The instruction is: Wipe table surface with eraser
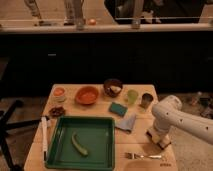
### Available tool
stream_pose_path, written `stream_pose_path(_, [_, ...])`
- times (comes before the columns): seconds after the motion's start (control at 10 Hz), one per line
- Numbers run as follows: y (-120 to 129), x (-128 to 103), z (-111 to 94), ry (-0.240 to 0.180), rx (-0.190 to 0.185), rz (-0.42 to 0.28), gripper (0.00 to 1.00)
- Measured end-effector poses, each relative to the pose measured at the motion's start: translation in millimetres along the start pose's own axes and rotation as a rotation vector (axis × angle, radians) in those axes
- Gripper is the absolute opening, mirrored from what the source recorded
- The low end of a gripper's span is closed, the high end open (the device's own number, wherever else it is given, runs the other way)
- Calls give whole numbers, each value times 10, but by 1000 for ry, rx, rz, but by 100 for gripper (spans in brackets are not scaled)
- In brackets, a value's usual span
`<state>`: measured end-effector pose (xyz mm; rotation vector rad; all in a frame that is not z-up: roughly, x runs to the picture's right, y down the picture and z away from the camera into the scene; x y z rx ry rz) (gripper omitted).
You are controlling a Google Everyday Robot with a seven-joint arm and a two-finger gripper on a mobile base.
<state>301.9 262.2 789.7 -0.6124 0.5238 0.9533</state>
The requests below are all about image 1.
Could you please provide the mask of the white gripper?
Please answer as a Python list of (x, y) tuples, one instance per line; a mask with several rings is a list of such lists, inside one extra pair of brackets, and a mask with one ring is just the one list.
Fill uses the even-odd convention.
[(151, 141), (161, 149), (165, 149), (171, 144), (168, 136), (160, 134), (154, 127), (150, 127), (146, 134), (150, 137)]

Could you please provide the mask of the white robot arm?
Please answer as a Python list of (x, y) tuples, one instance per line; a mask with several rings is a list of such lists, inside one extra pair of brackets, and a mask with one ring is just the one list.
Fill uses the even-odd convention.
[(151, 141), (165, 149), (170, 144), (167, 134), (174, 126), (213, 145), (213, 120), (182, 112), (181, 108), (182, 102), (174, 95), (169, 95), (152, 106), (154, 121), (147, 130)]

